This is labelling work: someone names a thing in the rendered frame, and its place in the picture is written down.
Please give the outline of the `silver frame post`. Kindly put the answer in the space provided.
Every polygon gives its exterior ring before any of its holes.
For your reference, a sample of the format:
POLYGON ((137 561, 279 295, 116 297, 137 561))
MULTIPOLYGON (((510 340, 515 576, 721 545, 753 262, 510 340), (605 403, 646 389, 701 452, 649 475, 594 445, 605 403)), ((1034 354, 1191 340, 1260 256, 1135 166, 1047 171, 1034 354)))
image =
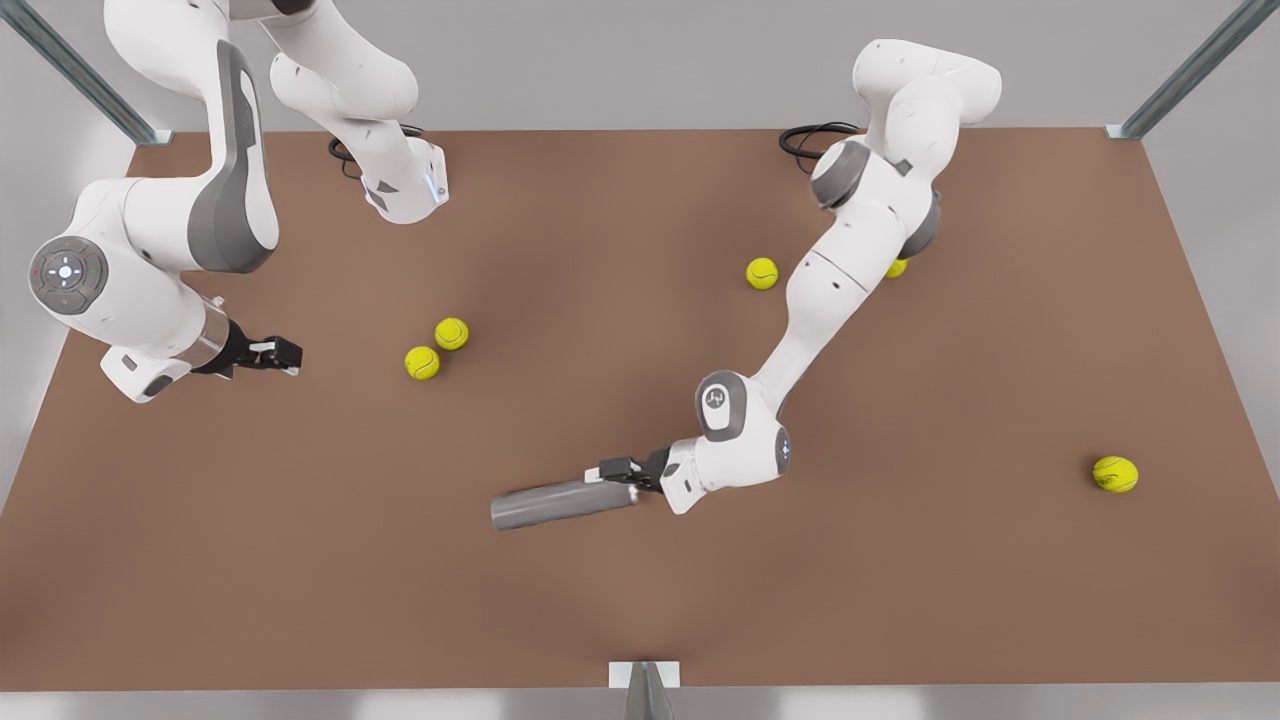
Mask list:
POLYGON ((681 687, 678 661, 612 661, 608 687, 626 689, 623 720, 676 720, 668 689, 681 687))
POLYGON ((0 0, 0 19, 5 20, 136 146, 163 147, 172 142, 172 131, 151 127, 27 0, 0 0))
POLYGON ((1143 140, 1279 10, 1280 0, 1240 0, 1226 19, 1124 122, 1103 127, 1106 137, 1117 141, 1143 140))

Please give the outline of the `grey tennis ball tube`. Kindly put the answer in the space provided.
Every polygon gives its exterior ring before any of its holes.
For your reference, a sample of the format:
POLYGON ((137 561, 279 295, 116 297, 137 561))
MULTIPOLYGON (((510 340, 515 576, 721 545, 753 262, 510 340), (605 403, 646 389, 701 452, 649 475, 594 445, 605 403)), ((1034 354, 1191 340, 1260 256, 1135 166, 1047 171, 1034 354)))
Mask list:
POLYGON ((497 530, 512 530, 625 509, 639 495, 636 486, 626 483, 570 480, 498 496, 490 502, 490 518, 497 530))

